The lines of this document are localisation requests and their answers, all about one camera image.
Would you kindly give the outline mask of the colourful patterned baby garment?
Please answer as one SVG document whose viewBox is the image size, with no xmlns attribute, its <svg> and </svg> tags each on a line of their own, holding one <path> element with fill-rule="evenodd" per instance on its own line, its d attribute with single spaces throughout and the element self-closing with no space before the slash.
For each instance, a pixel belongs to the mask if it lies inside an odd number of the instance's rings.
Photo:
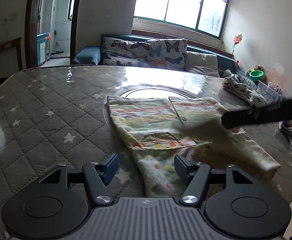
<svg viewBox="0 0 292 240">
<path fill-rule="evenodd" d="M 185 186 L 173 165 L 178 154 L 216 169 L 234 164 L 264 184 L 280 167 L 243 128 L 218 124 L 226 109 L 213 98 L 108 96 L 107 108 L 117 134 L 134 156 L 148 197 L 181 197 Z"/>
</svg>

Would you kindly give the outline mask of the clear plastic storage box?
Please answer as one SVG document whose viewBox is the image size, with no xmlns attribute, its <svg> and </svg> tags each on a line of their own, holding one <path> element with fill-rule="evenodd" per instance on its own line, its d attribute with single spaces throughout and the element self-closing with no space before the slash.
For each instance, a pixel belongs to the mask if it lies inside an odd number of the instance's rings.
<svg viewBox="0 0 292 240">
<path fill-rule="evenodd" d="M 258 83 L 257 92 L 266 99 L 268 104 L 282 101 L 281 94 L 277 93 L 273 88 L 269 87 L 261 81 Z"/>
</svg>

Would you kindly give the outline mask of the white polka dot garment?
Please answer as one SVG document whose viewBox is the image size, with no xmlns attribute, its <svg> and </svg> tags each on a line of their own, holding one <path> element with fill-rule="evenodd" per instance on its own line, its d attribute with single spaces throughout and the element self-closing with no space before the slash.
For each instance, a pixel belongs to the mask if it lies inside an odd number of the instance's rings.
<svg viewBox="0 0 292 240">
<path fill-rule="evenodd" d="M 224 78 L 222 87 L 244 100 L 250 107 L 262 107 L 268 104 L 267 100 L 255 89 L 244 83 L 238 83 L 231 77 Z"/>
</svg>

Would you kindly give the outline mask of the green plastic bowl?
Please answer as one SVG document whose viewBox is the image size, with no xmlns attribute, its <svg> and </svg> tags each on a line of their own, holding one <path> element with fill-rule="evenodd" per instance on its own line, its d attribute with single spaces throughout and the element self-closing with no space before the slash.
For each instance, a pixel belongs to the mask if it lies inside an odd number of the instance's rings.
<svg viewBox="0 0 292 240">
<path fill-rule="evenodd" d="M 254 82 L 263 80 L 265 74 L 261 70 L 252 70 L 249 72 L 249 78 Z"/>
</svg>

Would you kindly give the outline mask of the teddy bear toy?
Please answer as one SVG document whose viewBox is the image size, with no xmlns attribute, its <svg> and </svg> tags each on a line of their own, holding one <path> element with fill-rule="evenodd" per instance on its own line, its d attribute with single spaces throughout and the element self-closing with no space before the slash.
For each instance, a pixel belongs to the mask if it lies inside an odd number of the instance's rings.
<svg viewBox="0 0 292 240">
<path fill-rule="evenodd" d="M 265 71 L 264 71 L 263 66 L 261 66 L 261 65 L 256 65 L 254 68 L 252 68 L 252 69 L 246 71 L 246 76 L 247 76 L 247 77 L 249 77 L 249 72 L 252 71 L 252 70 L 261 70 L 261 71 L 263 71 L 264 74 L 265 74 Z M 260 81 L 261 81 L 261 82 L 267 82 L 267 76 L 266 76 L 266 74 L 265 74 L 263 80 L 260 80 Z"/>
</svg>

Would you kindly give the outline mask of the grey plush toy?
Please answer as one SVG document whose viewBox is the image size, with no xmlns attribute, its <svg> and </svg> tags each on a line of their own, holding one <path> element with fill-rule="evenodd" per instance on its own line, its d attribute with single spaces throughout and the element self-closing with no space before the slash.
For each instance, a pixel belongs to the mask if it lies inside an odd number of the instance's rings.
<svg viewBox="0 0 292 240">
<path fill-rule="evenodd" d="M 238 74 L 233 74 L 230 69 L 226 69 L 223 72 L 222 77 L 231 77 L 232 79 L 236 80 L 237 82 L 240 81 L 241 77 Z"/>
</svg>

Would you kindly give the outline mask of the beige plain cushion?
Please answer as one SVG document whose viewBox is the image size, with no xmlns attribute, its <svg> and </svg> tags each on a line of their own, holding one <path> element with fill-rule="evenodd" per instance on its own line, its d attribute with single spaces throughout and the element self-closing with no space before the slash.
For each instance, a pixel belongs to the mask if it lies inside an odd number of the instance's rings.
<svg viewBox="0 0 292 240">
<path fill-rule="evenodd" d="M 194 74 L 220 77 L 217 56 L 214 54 L 188 51 L 184 70 Z"/>
</svg>

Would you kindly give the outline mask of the blue sofa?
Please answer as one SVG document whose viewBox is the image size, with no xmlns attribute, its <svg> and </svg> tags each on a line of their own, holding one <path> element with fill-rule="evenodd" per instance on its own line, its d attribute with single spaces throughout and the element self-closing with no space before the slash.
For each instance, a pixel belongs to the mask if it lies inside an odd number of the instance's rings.
<svg viewBox="0 0 292 240">
<path fill-rule="evenodd" d="M 269 102 L 282 99 L 277 86 L 266 83 L 263 79 L 253 81 L 240 70 L 236 60 L 194 46 L 184 38 L 103 34 L 100 45 L 86 46 L 72 63 L 161 68 L 214 77 L 231 77 L 238 83 L 256 89 Z"/>
</svg>

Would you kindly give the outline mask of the square butterfly print cushion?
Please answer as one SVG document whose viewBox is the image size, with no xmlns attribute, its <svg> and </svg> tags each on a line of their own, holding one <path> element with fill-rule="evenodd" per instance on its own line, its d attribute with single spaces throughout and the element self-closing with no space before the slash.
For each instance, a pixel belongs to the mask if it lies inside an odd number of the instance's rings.
<svg viewBox="0 0 292 240">
<path fill-rule="evenodd" d="M 159 39 L 148 40 L 150 50 L 147 61 L 150 66 L 156 68 L 184 70 L 186 63 L 185 39 Z"/>
</svg>

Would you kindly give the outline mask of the long butterfly print pillow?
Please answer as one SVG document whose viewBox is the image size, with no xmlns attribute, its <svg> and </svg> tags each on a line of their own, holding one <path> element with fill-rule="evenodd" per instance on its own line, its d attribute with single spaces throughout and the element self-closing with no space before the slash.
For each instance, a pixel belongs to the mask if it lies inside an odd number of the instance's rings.
<svg viewBox="0 0 292 240">
<path fill-rule="evenodd" d="M 151 67 L 147 61 L 150 45 L 146 42 L 126 41 L 104 37 L 102 64 L 108 66 Z"/>
</svg>

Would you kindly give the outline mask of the blue white small cabinet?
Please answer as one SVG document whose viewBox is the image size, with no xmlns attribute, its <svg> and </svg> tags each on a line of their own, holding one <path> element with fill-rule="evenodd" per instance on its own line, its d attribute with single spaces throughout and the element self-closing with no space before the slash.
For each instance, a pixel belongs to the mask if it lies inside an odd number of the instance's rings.
<svg viewBox="0 0 292 240">
<path fill-rule="evenodd" d="M 36 52 L 38 66 L 44 64 L 49 59 L 51 33 L 36 35 Z"/>
</svg>

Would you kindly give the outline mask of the dark wooden sideboard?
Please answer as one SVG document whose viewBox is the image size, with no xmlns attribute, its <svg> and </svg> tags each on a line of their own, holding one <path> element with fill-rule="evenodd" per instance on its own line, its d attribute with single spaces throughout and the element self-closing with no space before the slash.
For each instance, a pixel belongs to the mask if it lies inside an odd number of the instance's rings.
<svg viewBox="0 0 292 240">
<path fill-rule="evenodd" d="M 21 38 L 0 43 L 0 85 L 21 70 L 23 70 Z"/>
</svg>

